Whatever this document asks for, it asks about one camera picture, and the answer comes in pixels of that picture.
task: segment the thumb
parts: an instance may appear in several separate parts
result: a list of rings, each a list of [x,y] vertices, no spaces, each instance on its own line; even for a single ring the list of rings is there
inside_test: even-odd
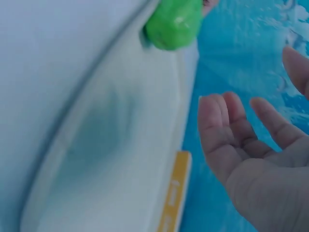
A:
[[[287,46],[282,61],[293,85],[309,100],[309,60]]]

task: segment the water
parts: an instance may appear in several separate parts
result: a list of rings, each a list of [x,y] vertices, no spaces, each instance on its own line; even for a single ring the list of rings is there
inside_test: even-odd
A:
[[[249,106],[251,97],[268,99],[288,120],[309,133],[309,103],[293,87],[281,61],[286,44],[309,54],[308,10],[306,0],[221,0],[204,20],[183,143],[192,153],[193,169],[182,232],[255,231],[234,209],[204,161],[197,132],[197,101],[200,95],[236,92],[259,138],[276,150],[279,148]]]

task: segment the hand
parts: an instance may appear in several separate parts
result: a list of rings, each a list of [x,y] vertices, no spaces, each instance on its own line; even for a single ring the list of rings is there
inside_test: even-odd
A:
[[[292,48],[283,63],[309,100],[309,60]],[[309,231],[309,137],[266,100],[250,102],[282,148],[259,141],[239,97],[231,92],[199,99],[198,130],[206,161],[239,213],[261,232]]]

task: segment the yellow label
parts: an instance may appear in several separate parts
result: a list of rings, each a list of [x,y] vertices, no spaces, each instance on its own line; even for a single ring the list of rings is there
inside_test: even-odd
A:
[[[185,185],[188,162],[190,158],[189,152],[178,152],[174,163],[173,173],[169,183],[168,194],[165,200],[160,224],[157,232],[174,232],[183,200],[183,188]]]

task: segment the white plastic object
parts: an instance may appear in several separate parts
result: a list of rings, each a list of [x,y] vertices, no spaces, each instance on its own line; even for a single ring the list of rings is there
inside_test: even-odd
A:
[[[183,51],[141,43],[154,8],[126,28],[73,105],[36,177],[21,232],[156,231],[191,90]]]

